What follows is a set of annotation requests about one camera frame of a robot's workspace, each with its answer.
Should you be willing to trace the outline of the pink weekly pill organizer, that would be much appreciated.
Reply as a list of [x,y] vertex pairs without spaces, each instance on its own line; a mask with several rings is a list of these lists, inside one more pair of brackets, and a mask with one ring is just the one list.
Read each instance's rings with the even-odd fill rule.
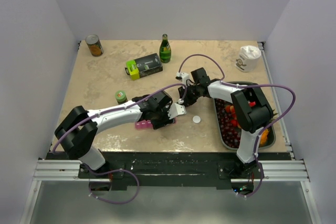
[[153,125],[152,125],[150,120],[142,120],[142,121],[139,121],[139,122],[135,122],[134,127],[137,130],[152,129]]

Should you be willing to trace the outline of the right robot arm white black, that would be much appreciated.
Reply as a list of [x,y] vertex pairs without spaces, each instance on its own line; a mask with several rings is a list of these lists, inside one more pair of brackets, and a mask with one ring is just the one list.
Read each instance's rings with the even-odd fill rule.
[[210,79],[204,68],[187,74],[178,72],[176,79],[186,87],[179,88],[181,104],[191,106],[200,97],[220,99],[233,105],[241,127],[240,145],[236,152],[240,162],[234,165],[234,173],[246,178],[253,171],[251,162],[258,156],[258,134],[272,119],[274,113],[261,88],[256,84],[242,85]]

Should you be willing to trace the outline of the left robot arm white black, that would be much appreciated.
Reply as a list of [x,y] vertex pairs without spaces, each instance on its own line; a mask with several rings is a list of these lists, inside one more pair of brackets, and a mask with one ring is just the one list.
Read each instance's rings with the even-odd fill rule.
[[56,128],[58,142],[52,152],[55,153],[57,146],[61,145],[69,159],[80,160],[93,175],[103,178],[108,174],[109,165],[103,154],[92,146],[96,135],[122,124],[140,121],[150,121],[156,130],[174,123],[179,109],[185,112],[164,90],[100,110],[76,106]]

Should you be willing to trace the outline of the white bottle cap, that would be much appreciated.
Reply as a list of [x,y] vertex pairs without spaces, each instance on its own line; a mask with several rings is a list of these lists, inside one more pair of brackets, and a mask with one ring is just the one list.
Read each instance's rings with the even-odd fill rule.
[[201,122],[201,118],[200,118],[198,115],[193,116],[192,120],[193,120],[193,122],[196,123],[196,124],[198,124],[198,123]]

